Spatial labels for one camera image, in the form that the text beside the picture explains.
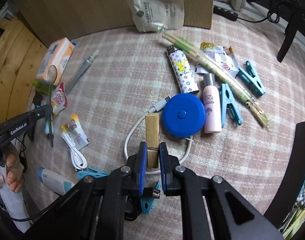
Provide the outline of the person left hand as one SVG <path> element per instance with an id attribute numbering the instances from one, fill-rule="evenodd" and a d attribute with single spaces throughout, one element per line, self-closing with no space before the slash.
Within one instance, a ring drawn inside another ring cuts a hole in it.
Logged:
<path id="1" fill-rule="evenodd" d="M 12 192 L 19 193 L 23 184 L 23 166 L 17 153 L 9 152 L 6 159 L 7 177 L 6 184 Z"/>

